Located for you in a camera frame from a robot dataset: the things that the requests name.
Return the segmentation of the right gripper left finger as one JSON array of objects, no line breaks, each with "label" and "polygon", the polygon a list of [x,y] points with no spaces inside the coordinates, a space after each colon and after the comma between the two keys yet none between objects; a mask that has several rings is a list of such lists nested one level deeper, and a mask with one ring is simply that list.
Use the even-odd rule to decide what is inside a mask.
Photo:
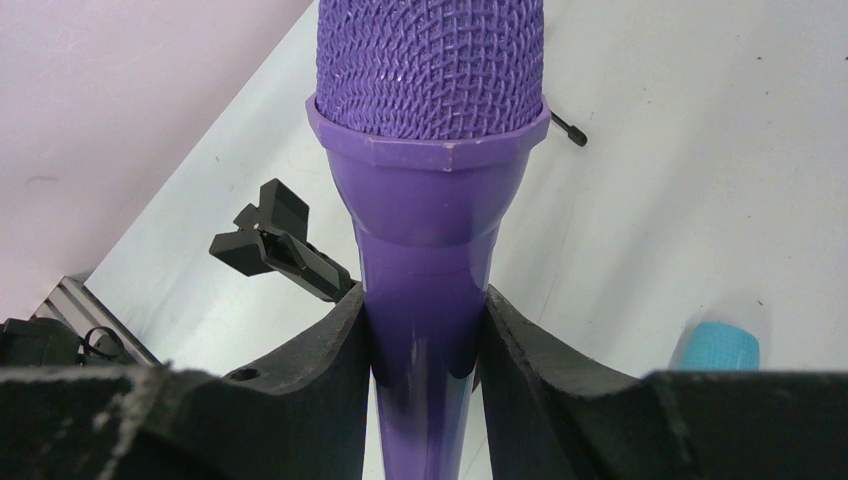
[{"label": "right gripper left finger", "polygon": [[363,292],[218,377],[168,365],[1,366],[5,479],[358,479]]}]

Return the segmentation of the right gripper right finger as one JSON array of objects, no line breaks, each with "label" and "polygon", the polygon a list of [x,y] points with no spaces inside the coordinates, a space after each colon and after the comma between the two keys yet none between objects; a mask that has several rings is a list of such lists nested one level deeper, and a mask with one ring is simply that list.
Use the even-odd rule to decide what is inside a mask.
[{"label": "right gripper right finger", "polygon": [[497,479],[843,479],[843,372],[607,367],[497,289],[478,372]]}]

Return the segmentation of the round base mic stand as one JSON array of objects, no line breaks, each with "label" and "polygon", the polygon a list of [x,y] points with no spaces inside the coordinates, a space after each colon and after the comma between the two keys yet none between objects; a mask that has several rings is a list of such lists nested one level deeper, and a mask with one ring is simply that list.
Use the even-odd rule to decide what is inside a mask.
[{"label": "round base mic stand", "polygon": [[307,240],[309,206],[280,180],[260,188],[259,203],[214,236],[209,254],[244,276],[277,272],[324,302],[339,302],[356,284],[349,271]]}]

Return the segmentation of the purple microphone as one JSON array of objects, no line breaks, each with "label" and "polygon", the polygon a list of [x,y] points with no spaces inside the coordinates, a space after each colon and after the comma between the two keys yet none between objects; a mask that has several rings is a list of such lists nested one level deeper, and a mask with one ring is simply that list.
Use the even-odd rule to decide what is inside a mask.
[{"label": "purple microphone", "polygon": [[539,1],[322,1],[310,126],[359,251],[384,474],[454,479],[493,249],[547,135]]}]

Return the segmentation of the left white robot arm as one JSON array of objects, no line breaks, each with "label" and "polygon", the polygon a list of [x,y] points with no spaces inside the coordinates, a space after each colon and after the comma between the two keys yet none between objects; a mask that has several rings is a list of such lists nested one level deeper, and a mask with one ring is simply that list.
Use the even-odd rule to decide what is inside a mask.
[{"label": "left white robot arm", "polygon": [[80,335],[60,320],[9,318],[1,324],[2,367],[136,365],[118,334],[93,327]]}]

